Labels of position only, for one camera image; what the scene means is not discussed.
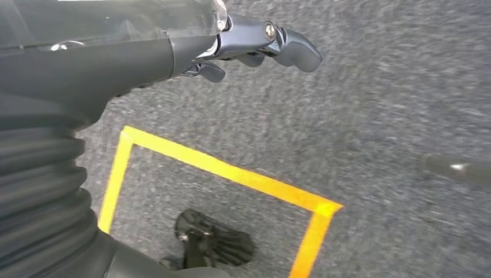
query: floor marking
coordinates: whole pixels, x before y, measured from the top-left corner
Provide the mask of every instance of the floor marking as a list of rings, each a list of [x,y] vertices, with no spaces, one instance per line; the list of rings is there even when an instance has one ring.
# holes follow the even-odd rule
[[[148,148],[312,211],[309,227],[305,232],[290,272],[290,278],[309,277],[329,228],[329,223],[334,214],[343,207],[341,204],[264,175],[238,168],[205,153],[129,126],[124,127],[123,131],[121,131],[104,200],[102,201],[98,225],[103,232],[109,233],[111,230],[111,223],[133,145]]]

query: clear plastic cover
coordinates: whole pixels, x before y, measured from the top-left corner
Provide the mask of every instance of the clear plastic cover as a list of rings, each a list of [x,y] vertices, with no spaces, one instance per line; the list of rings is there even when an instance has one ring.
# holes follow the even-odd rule
[[[222,0],[0,0],[0,54],[216,35]]]

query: gray carpet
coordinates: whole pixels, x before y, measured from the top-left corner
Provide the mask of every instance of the gray carpet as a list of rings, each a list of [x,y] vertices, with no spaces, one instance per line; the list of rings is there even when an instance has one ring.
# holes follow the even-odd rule
[[[491,277],[491,186],[418,168],[427,152],[491,161],[491,2],[227,5],[304,33],[321,68],[220,63],[222,83],[178,78],[111,102],[79,134],[94,209],[130,125],[343,204],[311,277]],[[287,277],[310,215],[135,148],[112,234],[154,258],[180,255],[171,229],[187,207],[253,235],[257,257],[232,277]]]

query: bolt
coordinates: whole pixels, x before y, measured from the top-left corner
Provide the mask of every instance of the bolt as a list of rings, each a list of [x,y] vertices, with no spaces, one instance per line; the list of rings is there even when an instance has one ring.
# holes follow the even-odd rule
[[[179,236],[178,236],[178,239],[179,239],[180,241],[182,241],[182,242],[187,242],[187,241],[188,241],[188,239],[189,239],[189,237],[188,237],[188,235],[186,235],[185,233],[183,233],[182,235],[179,235]]]
[[[220,31],[223,31],[223,29],[225,29],[226,25],[227,25],[227,24],[224,22],[224,20],[218,20],[218,21],[217,21],[217,28],[218,28]]]
[[[264,32],[269,40],[274,39],[274,37],[276,36],[276,29],[274,28],[273,23],[266,22]]]

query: yellow tape rectangle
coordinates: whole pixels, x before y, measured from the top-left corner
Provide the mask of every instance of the yellow tape rectangle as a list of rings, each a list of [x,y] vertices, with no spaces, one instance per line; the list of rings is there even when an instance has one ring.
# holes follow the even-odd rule
[[[205,153],[185,147],[167,139],[126,126],[119,137],[108,186],[102,202],[99,227],[109,233],[124,174],[129,162],[131,147],[139,145],[162,155],[169,156],[199,169],[219,175],[262,193],[274,196],[313,212],[309,227],[296,256],[290,278],[308,278],[320,250],[324,236],[334,214],[341,204],[319,195],[301,190],[292,185],[264,175],[230,165]]]

